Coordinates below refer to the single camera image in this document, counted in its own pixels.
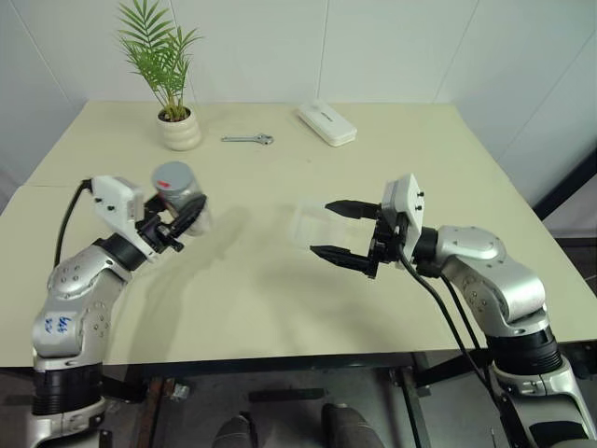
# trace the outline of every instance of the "potted plant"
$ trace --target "potted plant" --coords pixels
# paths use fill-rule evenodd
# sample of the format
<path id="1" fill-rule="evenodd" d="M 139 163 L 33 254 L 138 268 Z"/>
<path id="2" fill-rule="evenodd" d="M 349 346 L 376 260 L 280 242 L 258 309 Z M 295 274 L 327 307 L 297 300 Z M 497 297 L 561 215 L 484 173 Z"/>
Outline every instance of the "potted plant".
<path id="1" fill-rule="evenodd" d="M 200 37 L 197 29 L 183 34 L 180 26 L 163 16 L 168 8 L 158 9 L 147 0 L 133 0 L 132 7 L 120 4 L 120 20 L 126 29 L 118 30 L 120 45 L 134 73 L 141 75 L 161 104 L 158 125 L 170 149 L 184 151 L 199 144 L 201 131 L 195 114 L 183 103 L 190 56 L 188 48 Z"/>

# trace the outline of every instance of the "floor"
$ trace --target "floor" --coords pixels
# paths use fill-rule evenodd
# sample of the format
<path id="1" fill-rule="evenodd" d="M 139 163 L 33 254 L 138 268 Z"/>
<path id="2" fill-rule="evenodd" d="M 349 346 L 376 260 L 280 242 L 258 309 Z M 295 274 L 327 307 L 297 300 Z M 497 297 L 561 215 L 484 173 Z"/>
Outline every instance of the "floor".
<path id="1" fill-rule="evenodd" d="M 597 294 L 596 247 L 564 247 L 571 261 Z M 427 354 L 437 363 L 453 353 Z M 119 377 L 122 369 L 108 368 Z M 185 379 L 189 398 L 165 399 L 156 428 L 155 446 L 209 447 L 219 426 L 239 411 L 249 411 L 257 425 L 260 447 L 321 447 L 319 413 L 325 402 L 355 407 L 378 431 L 386 448 L 412 447 L 413 438 L 401 390 L 391 386 L 387 373 L 369 369 L 236 373 Z M 597 415 L 597 380 L 580 382 L 593 415 Z M 248 393 L 266 389 L 321 387 L 322 399 L 251 403 Z M 0 373 L 0 447 L 24 446 L 26 415 L 30 411 L 29 381 Z M 473 375 L 431 387 L 421 398 L 425 423 L 433 446 L 506 448 L 497 414 Z M 113 431 L 115 447 L 129 447 L 140 405 L 110 401 L 104 427 Z"/>

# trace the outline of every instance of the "white flower pot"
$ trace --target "white flower pot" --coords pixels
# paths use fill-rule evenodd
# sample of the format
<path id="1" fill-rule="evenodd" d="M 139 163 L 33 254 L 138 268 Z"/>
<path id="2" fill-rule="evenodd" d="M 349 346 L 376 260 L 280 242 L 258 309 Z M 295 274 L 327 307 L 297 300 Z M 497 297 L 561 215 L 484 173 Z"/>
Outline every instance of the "white flower pot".
<path id="1" fill-rule="evenodd" d="M 158 127 L 164 144 L 174 151 L 188 151 L 201 141 L 201 130 L 197 116 L 192 109 L 187 108 L 188 117 L 182 121 L 163 121 L 158 116 Z"/>

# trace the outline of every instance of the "white box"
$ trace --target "white box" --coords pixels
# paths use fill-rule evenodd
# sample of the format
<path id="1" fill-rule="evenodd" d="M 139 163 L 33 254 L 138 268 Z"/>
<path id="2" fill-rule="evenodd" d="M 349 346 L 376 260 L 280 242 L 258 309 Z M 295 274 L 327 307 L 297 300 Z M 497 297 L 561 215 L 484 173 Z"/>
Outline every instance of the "white box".
<path id="1" fill-rule="evenodd" d="M 333 147 L 356 138 L 355 126 L 323 101 L 313 100 L 302 105 L 298 108 L 298 116 Z"/>

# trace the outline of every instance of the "palm plant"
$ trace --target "palm plant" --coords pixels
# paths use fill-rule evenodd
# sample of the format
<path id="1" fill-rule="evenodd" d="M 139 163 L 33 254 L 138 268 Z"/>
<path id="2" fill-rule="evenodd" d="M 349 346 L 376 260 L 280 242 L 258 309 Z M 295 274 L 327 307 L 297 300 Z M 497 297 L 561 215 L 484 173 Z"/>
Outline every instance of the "palm plant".
<path id="1" fill-rule="evenodd" d="M 193 29 L 186 35 L 180 26 L 163 19 L 168 8 L 158 10 L 158 3 L 147 6 L 147 0 L 140 4 L 133 0 L 133 7 L 119 5 L 120 20 L 127 29 L 118 30 L 120 45 L 127 61 L 134 65 L 153 91 L 163 109 L 160 118 L 165 121 L 180 121 L 188 116 L 183 105 L 183 93 L 187 80 L 190 55 L 188 47 L 200 37 Z"/>

